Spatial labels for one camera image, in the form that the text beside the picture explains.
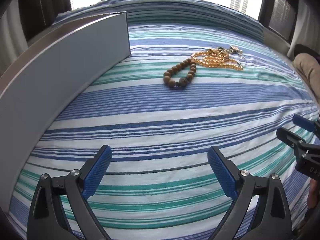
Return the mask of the silver square charm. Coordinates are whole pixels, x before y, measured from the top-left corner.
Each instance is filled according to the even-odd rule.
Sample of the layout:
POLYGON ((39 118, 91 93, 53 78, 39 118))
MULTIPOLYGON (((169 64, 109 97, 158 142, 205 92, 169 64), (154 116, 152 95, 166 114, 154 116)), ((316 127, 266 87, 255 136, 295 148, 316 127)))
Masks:
POLYGON ((238 55, 242 55, 243 51, 241 49, 239 49, 237 46, 230 46, 229 47, 229 52, 231 54, 238 54, 238 55))

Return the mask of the metal rings cluster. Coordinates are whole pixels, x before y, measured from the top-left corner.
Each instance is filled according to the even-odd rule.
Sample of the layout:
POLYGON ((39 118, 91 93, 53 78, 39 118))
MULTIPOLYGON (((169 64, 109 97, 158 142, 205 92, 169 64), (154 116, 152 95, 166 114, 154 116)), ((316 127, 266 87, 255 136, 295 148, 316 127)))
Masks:
POLYGON ((223 47, 217 47, 216 48, 218 51, 224 51, 224 52, 227 52, 227 53, 229 53, 229 49, 227 48, 223 48, 223 47))

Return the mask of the striped bed sheet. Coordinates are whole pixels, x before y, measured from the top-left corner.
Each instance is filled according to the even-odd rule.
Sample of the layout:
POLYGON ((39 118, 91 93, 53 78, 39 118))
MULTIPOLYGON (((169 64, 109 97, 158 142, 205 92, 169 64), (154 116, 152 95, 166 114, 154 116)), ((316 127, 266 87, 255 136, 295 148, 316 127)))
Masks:
POLYGON ((8 220, 26 236, 41 174, 63 176, 103 145, 113 157, 88 202, 113 239, 207 239, 231 204, 207 161, 217 146, 239 169, 276 173, 292 224, 307 210, 309 179, 276 137, 318 118, 303 81, 264 45, 255 19, 199 0, 104 0, 57 16, 125 11, 130 56, 77 96, 43 133, 13 190, 8 220), (218 51, 237 46, 242 55, 218 51))

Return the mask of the grey cardboard box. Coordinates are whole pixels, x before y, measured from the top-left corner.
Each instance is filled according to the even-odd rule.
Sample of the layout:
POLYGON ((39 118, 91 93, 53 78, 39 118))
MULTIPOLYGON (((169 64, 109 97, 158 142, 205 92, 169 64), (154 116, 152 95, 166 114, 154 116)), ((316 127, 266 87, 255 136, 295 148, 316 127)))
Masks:
POLYGON ((1 77, 1 209, 18 175, 63 109, 130 54, 127 14, 77 19, 32 44, 1 77))

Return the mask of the window frame right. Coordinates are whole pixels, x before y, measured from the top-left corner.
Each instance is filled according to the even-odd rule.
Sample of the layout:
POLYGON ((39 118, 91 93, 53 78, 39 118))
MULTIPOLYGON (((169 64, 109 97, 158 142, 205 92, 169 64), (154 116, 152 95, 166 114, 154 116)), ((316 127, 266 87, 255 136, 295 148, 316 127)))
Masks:
POLYGON ((295 31, 299 0, 262 0, 258 21, 290 43, 295 31))

